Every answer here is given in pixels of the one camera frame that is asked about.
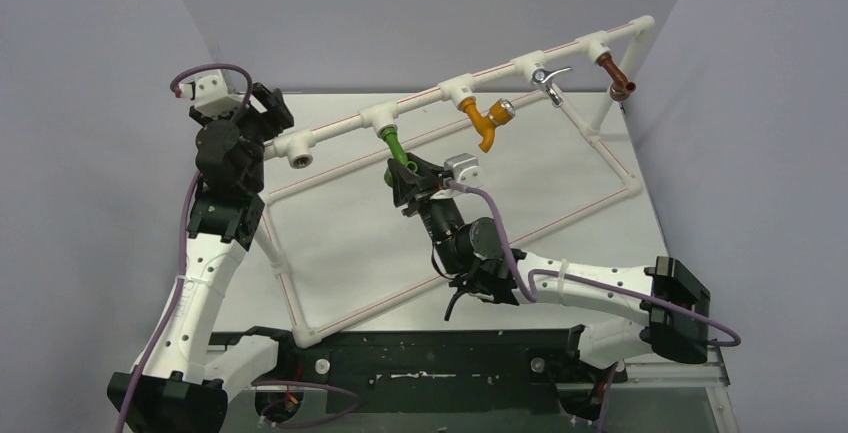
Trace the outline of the green water faucet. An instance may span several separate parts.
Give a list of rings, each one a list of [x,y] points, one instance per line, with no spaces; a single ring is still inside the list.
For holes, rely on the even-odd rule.
[[[378,136],[388,148],[390,158],[392,160],[384,172],[384,182],[387,186],[393,186],[395,171],[399,167],[403,167],[411,173],[418,172],[418,164],[414,160],[410,159],[406,150],[399,141],[396,127],[385,127],[379,132]]]

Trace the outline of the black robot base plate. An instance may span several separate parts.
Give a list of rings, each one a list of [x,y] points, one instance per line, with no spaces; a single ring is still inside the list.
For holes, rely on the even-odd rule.
[[[599,413],[599,372],[578,360],[579,327],[343,332],[306,349],[285,330],[250,331],[279,348],[261,380],[348,390],[362,399],[363,413]]]

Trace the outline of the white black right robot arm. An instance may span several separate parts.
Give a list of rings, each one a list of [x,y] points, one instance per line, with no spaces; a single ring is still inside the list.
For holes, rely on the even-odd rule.
[[[464,296],[607,314],[607,321],[579,326],[577,343],[562,353],[563,369],[577,380],[649,352],[681,364],[706,362],[711,293],[680,260],[659,256],[648,266],[602,267],[512,248],[491,196],[463,181],[476,165],[471,155],[442,166],[415,155],[387,162],[395,206],[421,219],[433,267],[454,290],[446,318]]]

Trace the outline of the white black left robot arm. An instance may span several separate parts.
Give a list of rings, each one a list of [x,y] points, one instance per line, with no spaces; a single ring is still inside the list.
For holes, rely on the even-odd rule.
[[[182,212],[182,260],[171,297],[147,346],[128,373],[116,372],[107,396],[118,431],[218,432],[229,403],[264,375],[283,382],[296,355],[278,340],[246,334],[210,360],[213,327],[234,274],[251,248],[265,204],[264,145],[294,119],[278,90],[254,83],[247,94],[220,70],[181,82],[199,123],[198,170]]]

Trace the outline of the white PVC pipe frame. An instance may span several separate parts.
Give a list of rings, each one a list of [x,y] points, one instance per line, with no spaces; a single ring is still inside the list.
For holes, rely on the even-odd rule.
[[[442,81],[430,89],[402,99],[363,108],[355,115],[335,122],[316,128],[298,130],[294,133],[281,134],[273,140],[269,140],[266,144],[265,160],[286,158],[289,160],[290,166],[294,169],[305,168],[311,163],[312,148],[317,144],[359,129],[372,129],[376,137],[385,144],[385,151],[366,155],[334,169],[313,175],[300,182],[292,183],[286,187],[272,191],[263,198],[267,199],[269,206],[273,206],[276,202],[289,196],[306,191],[312,187],[321,186],[324,183],[341,178],[366,166],[376,164],[376,161],[382,158],[397,160],[404,166],[415,164],[418,166],[418,173],[423,173],[424,160],[413,159],[413,154],[408,152],[405,146],[424,145],[466,128],[473,128],[480,135],[481,140],[478,146],[483,153],[488,153],[494,145],[497,129],[503,127],[514,118],[515,110],[518,107],[539,102],[544,97],[548,98],[553,107],[560,110],[569,119],[580,134],[582,140],[593,149],[617,176],[621,183],[619,190],[586,205],[582,209],[575,210],[569,215],[558,218],[550,224],[518,237],[511,243],[507,243],[503,220],[499,210],[495,206],[494,200],[490,198],[491,195],[486,196],[488,193],[483,195],[485,192],[479,186],[467,184],[472,179],[472,174],[480,172],[479,166],[472,165],[471,160],[474,158],[460,159],[458,163],[455,162],[458,165],[456,167],[449,165],[447,172],[452,176],[447,178],[447,180],[439,180],[442,181],[440,185],[444,184],[448,186],[440,186],[441,189],[437,188],[436,192],[430,195],[435,195],[434,201],[444,202],[453,200],[458,194],[473,193],[485,200],[494,215],[496,232],[499,235],[498,239],[501,240],[499,244],[501,245],[501,250],[503,250],[499,250],[501,253],[509,253],[511,250],[508,246],[527,246],[533,242],[542,240],[551,234],[563,230],[567,226],[571,226],[591,215],[621,203],[625,198],[629,199],[638,196],[644,190],[645,187],[643,182],[640,181],[641,179],[628,170],[625,164],[619,160],[613,150],[604,142],[601,135],[601,126],[612,104],[617,102],[619,106],[622,106],[622,101],[635,91],[635,87],[631,88],[631,83],[633,82],[627,75],[628,73],[633,73],[637,67],[637,63],[641,60],[641,51],[647,44],[654,27],[655,19],[650,15],[644,15],[624,25],[593,32],[575,38],[563,45],[521,55],[496,67],[473,74],[466,73],[459,75]],[[622,61],[618,64],[613,58],[608,44],[626,37],[630,37],[631,40]],[[602,101],[598,113],[591,121],[584,119],[577,109],[566,98],[562,97],[562,91],[554,83],[554,78],[557,75],[569,71],[570,67],[556,71],[546,69],[547,63],[578,54],[585,55],[593,64],[603,69],[610,76],[610,85],[606,90],[610,99]],[[483,113],[474,95],[475,88],[508,76],[523,77],[535,90],[516,98],[514,101],[499,99],[491,108]],[[420,134],[405,142],[398,140],[396,120],[402,114],[417,109],[422,109],[423,111],[425,106],[439,102],[452,103],[456,110],[462,112],[467,119],[457,120],[444,127]],[[278,244],[278,237],[276,236],[270,213],[263,215],[265,215],[263,216],[263,221],[267,225],[263,238],[267,240],[267,246],[270,248],[270,250],[266,248],[265,254],[279,278],[285,305],[292,323],[291,334],[294,343],[298,347],[305,349],[317,345],[333,334],[373,320],[429,293],[442,284],[447,285],[451,279],[446,274],[444,277],[437,276],[427,279],[406,290],[355,310],[335,322],[317,329],[313,328],[303,316],[304,311],[292,279],[293,270],[288,263],[282,246]],[[609,281],[604,283],[601,281],[602,279],[607,280],[608,277],[624,273],[626,273],[625,278],[630,278],[637,271],[635,266],[627,268],[601,267],[568,262],[565,259],[561,261],[552,260],[551,264],[559,266],[559,269],[553,270],[555,278],[565,278],[566,273],[577,272],[579,273],[577,275],[579,280],[590,279],[600,282],[603,287],[612,284]]]

